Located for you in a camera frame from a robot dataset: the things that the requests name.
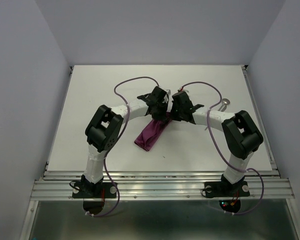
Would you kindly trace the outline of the purple cloth napkin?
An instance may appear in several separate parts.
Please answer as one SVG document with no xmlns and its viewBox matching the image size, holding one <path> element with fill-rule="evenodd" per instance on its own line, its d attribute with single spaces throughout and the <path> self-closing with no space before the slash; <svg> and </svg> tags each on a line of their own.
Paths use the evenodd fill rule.
<svg viewBox="0 0 300 240">
<path fill-rule="evenodd" d="M 171 121 L 170 112 L 166 113 L 166 120 L 152 119 L 134 140 L 134 144 L 144 151 L 149 152 Z"/>
</svg>

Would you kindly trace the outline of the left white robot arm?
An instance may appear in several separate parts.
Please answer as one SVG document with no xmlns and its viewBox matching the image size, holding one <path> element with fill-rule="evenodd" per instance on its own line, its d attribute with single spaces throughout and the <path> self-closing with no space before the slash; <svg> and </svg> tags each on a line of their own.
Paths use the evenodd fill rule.
<svg viewBox="0 0 300 240">
<path fill-rule="evenodd" d="M 150 115 L 152 120 L 141 131 L 134 143 L 150 151 L 170 123 L 167 112 L 170 91 L 156 86 L 151 93 L 138 96 L 117 107 L 101 105 L 89 122 L 85 135 L 88 143 L 88 160 L 84 173 L 72 188 L 96 197 L 103 187 L 105 159 L 123 135 L 130 120 Z"/>
</svg>

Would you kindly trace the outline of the silver metal spoon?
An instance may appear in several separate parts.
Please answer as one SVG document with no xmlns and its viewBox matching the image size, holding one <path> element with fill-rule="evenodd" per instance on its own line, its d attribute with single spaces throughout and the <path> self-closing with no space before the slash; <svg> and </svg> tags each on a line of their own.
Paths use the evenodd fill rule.
<svg viewBox="0 0 300 240">
<path fill-rule="evenodd" d="M 228 98 L 223 98 L 221 101 L 221 106 L 219 107 L 218 111 L 224 112 L 230 103 L 231 101 Z"/>
</svg>

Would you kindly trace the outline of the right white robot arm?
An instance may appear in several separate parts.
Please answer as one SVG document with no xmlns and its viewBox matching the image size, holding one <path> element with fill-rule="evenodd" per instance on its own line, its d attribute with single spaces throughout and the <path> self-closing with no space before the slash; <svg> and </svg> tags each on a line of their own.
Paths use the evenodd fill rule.
<svg viewBox="0 0 300 240">
<path fill-rule="evenodd" d="M 202 104 L 193 105 L 185 91 L 172 95 L 171 117 L 174 121 L 184 121 L 194 125 L 208 127 L 212 142 L 217 146 L 212 130 L 223 132 L 227 147 L 230 151 L 229 159 L 222 157 L 227 168 L 220 182 L 221 192 L 232 195 L 238 190 L 238 183 L 245 176 L 247 165 L 264 138 L 257 125 L 245 110 L 228 113 L 210 110 Z"/>
</svg>

